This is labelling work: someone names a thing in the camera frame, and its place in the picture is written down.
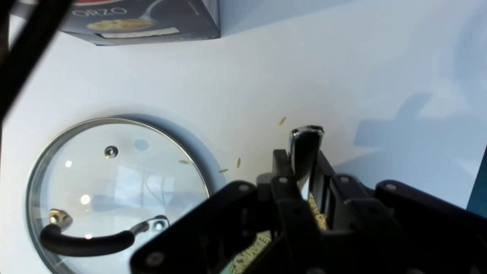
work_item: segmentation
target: metal rim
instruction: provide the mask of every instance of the metal rim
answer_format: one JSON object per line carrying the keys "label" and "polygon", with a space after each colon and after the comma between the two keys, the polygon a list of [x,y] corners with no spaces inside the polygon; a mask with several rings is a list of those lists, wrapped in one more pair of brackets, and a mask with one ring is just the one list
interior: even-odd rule
{"label": "metal rim", "polygon": [[37,241],[37,233],[42,230],[42,224],[41,224],[41,220],[36,218],[36,215],[39,215],[39,211],[34,211],[34,209],[37,209],[37,206],[41,203],[37,194],[41,194],[41,188],[42,188],[41,180],[44,179],[45,168],[50,165],[53,156],[56,156],[56,153],[68,141],[71,141],[74,136],[77,136],[86,130],[95,128],[95,127],[112,125],[112,124],[141,127],[144,130],[153,131],[153,133],[168,139],[171,144],[179,147],[181,151],[184,153],[184,156],[194,163],[193,166],[196,169],[196,173],[199,174],[200,180],[203,182],[205,195],[209,197],[208,182],[202,173],[203,165],[200,165],[197,162],[197,157],[193,157],[190,154],[190,150],[187,150],[187,147],[184,147],[182,144],[174,141],[173,136],[167,134],[165,131],[159,130],[158,127],[150,125],[150,124],[144,124],[138,119],[127,119],[127,118],[98,118],[98,119],[89,119],[89,121],[76,124],[76,125],[69,127],[68,130],[65,130],[63,133],[60,133],[53,142],[50,142],[50,145],[47,145],[47,148],[37,157],[37,160],[31,169],[31,174],[28,177],[28,185],[27,185],[25,221],[27,221],[28,236],[30,236],[30,241],[34,247],[34,252],[37,253],[37,256],[41,258],[44,265],[51,273],[72,274],[72,271],[66,265],[63,265],[63,262],[60,261],[60,258],[57,255],[51,255],[51,253],[45,252]]}

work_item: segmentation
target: food debris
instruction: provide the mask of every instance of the food debris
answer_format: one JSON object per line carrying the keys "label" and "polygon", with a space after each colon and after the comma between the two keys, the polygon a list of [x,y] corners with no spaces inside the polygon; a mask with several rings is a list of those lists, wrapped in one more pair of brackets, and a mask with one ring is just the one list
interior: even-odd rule
{"label": "food debris", "polygon": [[279,122],[278,122],[278,125],[284,125],[286,119],[287,119],[286,116],[281,118]]}

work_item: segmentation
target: product box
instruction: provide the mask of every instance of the product box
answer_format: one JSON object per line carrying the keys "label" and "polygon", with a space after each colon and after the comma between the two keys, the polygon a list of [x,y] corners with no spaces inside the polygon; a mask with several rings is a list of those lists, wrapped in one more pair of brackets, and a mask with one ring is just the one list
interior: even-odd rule
{"label": "product box", "polygon": [[[18,0],[12,14],[27,19],[37,0]],[[220,36],[217,0],[76,0],[62,32],[97,46]]]}

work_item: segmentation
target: white surface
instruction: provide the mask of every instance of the white surface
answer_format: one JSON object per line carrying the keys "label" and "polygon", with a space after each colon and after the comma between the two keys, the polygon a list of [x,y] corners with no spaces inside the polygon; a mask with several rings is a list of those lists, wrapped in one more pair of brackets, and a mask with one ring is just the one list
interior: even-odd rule
{"label": "white surface", "polygon": [[22,226],[27,177],[56,134],[104,115],[168,119],[205,144],[226,180],[249,182],[270,171],[292,128],[319,124],[336,171],[465,206],[487,142],[483,2],[220,7],[214,42],[94,48],[57,37],[4,125],[1,274],[45,273]]}

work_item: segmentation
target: black handle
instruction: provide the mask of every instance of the black handle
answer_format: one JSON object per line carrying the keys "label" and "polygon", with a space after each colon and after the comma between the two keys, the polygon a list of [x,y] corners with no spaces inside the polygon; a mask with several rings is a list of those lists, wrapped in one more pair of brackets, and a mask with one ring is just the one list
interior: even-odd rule
{"label": "black handle", "polygon": [[42,229],[39,241],[45,250],[60,256],[91,258],[112,255],[129,249],[135,241],[135,235],[124,230],[103,238],[69,238],[60,233],[59,226],[48,224]]}

